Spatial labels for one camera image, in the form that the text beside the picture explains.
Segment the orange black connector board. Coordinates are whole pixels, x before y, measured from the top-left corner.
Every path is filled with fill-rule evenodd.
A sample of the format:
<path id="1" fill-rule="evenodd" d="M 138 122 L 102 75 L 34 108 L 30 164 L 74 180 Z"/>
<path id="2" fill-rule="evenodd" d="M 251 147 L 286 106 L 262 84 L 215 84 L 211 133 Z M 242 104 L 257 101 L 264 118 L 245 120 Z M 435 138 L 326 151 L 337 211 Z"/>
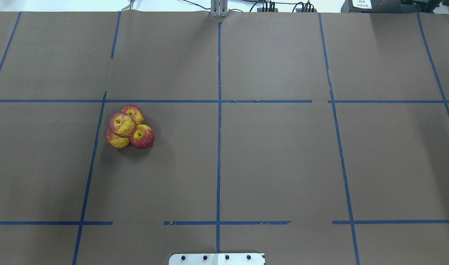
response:
<path id="1" fill-rule="evenodd" d="M 262 7 L 256 8 L 256 11 L 258 13 L 276 13 L 276 12 L 278 12 L 278 9 L 276 8 L 276 3 L 273 1 L 260 0 L 260 1 L 256 2 L 254 6 L 256 6 L 258 3 L 262 4 Z"/>

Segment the black computer box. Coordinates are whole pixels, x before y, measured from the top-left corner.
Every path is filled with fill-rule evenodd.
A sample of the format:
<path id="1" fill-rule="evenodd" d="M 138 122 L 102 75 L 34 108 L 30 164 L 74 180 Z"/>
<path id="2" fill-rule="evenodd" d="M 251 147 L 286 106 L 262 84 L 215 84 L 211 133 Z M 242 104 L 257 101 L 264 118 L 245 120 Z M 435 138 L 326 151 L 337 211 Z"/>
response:
<path id="1" fill-rule="evenodd" d="M 416 13 L 413 5 L 402 0 L 346 0 L 340 8 L 341 13 Z"/>

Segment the aluminium frame post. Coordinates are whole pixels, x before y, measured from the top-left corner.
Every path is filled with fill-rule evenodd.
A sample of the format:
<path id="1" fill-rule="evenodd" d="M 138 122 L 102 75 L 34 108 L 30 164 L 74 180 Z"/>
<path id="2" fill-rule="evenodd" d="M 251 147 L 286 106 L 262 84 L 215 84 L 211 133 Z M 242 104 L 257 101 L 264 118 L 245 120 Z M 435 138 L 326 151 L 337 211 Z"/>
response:
<path id="1" fill-rule="evenodd" d="M 210 1 L 211 17 L 227 17 L 229 15 L 227 0 L 211 0 Z"/>

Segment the red yellow apple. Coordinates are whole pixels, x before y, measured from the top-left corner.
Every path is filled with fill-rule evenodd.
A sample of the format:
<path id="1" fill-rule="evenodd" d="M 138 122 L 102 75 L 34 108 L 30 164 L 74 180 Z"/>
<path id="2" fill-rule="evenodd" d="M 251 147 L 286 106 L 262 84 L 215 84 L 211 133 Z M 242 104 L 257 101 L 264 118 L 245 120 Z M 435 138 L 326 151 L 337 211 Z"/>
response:
<path id="1" fill-rule="evenodd" d="M 137 124 L 132 116 L 125 112 L 117 112 L 109 118 L 108 128 L 118 137 L 129 138 L 136 131 Z"/>

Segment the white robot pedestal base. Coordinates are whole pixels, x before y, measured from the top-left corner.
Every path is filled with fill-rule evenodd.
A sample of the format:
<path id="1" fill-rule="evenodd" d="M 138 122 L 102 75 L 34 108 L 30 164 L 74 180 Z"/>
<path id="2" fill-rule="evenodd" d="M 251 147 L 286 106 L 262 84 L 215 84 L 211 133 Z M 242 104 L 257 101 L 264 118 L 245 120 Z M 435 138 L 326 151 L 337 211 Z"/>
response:
<path id="1" fill-rule="evenodd" d="M 169 265 L 265 265 L 265 254 L 261 253 L 199 253 L 174 254 Z"/>

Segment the front base apple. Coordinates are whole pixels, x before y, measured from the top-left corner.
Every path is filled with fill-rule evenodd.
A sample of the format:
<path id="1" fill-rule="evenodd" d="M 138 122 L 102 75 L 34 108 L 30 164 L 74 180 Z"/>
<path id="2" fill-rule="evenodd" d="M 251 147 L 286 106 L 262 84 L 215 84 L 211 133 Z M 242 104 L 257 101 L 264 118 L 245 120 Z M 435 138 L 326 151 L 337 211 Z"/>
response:
<path id="1" fill-rule="evenodd" d="M 110 129 L 107 129 L 107 131 L 105 132 L 105 138 L 107 143 L 116 149 L 123 149 L 129 145 L 128 138 L 119 137 L 112 131 L 110 131 Z"/>

